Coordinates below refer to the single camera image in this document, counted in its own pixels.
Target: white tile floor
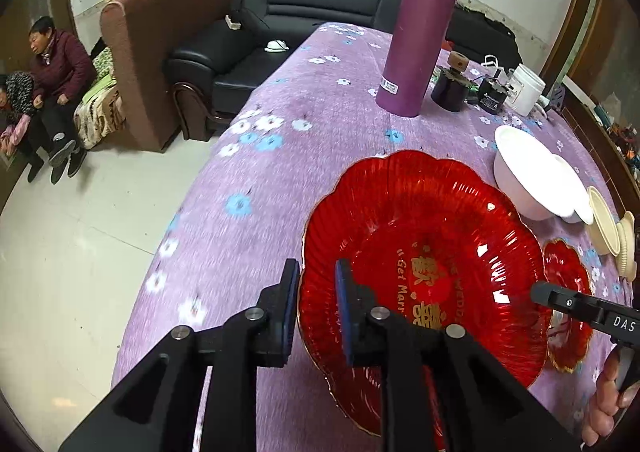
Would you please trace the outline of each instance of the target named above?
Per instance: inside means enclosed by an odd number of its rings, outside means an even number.
[[[108,392],[146,269],[212,143],[103,149],[53,186],[22,174],[0,215],[0,389],[53,452]]]

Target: black shoe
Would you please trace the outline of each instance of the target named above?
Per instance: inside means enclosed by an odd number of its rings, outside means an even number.
[[[78,152],[71,154],[69,161],[69,170],[66,171],[66,175],[73,177],[78,173],[78,170],[82,166],[82,161],[86,157],[86,150],[84,148],[79,149]]]
[[[53,154],[49,154],[49,165],[57,167],[69,157],[69,154],[76,148],[76,140],[62,141],[60,145],[53,149]]]
[[[44,165],[44,161],[39,156],[35,156],[31,159],[31,168],[29,169],[29,175],[27,176],[27,182],[32,183],[38,175],[38,172]]]
[[[65,159],[62,162],[62,165],[58,165],[57,167],[53,167],[51,169],[51,184],[55,185],[58,181],[60,181],[60,178],[62,177],[62,174],[65,173],[65,168],[66,168],[66,162],[68,160]]]

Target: purple tablecloth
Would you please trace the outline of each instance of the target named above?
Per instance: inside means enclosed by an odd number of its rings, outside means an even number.
[[[506,123],[567,159],[614,211],[590,155],[555,113],[549,120],[510,113],[494,117],[469,106],[455,114],[430,98],[416,118],[377,107],[374,96],[390,40],[374,30],[326,24],[252,94],[214,146],[154,256],[118,353],[113,384],[172,327],[222,324],[279,280],[287,257],[302,261],[303,228],[311,210],[359,159],[418,149],[462,161],[495,186],[494,131]],[[440,63],[444,60],[443,51]],[[467,76],[483,70],[471,64]],[[596,296],[630,304],[630,287],[618,279],[614,260],[598,258],[582,224],[556,217],[527,224],[541,245],[562,237],[577,249]],[[530,389],[572,432],[611,348],[606,336],[594,332],[588,356],[573,374],[547,364]],[[259,451],[378,448],[376,438],[356,429],[337,408],[298,333],[285,369],[258,371],[257,399]]]

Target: finger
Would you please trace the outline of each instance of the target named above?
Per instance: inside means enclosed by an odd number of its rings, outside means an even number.
[[[626,408],[631,405],[631,402],[636,397],[638,393],[638,389],[640,389],[640,382],[635,382],[631,387],[627,388],[625,392],[620,394],[620,398],[618,400],[618,406],[620,408]]]
[[[582,428],[582,441],[584,441],[585,445],[589,447],[594,446],[599,437],[598,433],[591,428],[591,425],[585,423]]]
[[[613,349],[607,356],[604,366],[602,366],[602,373],[606,378],[612,382],[615,382],[618,377],[618,367],[620,366],[620,355],[618,351]]]
[[[598,408],[609,416],[615,415],[618,411],[618,389],[615,382],[607,380],[601,374],[596,382],[596,400]]]
[[[589,425],[601,436],[608,436],[613,430],[613,418],[596,406],[595,396],[589,402]]]

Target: small red plate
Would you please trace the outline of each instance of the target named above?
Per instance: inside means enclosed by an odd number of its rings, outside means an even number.
[[[371,287],[380,304],[412,323],[462,324],[522,384],[540,374],[551,311],[534,305],[529,290],[544,280],[542,252],[510,200],[468,166],[412,150],[358,161],[306,225],[303,341],[340,408],[378,434],[379,370],[351,369],[342,353],[339,258],[349,259],[355,281]]]
[[[589,287],[589,273],[576,251],[562,239],[547,242],[544,249],[546,279],[558,286],[593,295]],[[554,311],[546,333],[549,359],[558,371],[574,372],[587,355],[593,329],[579,320]]]

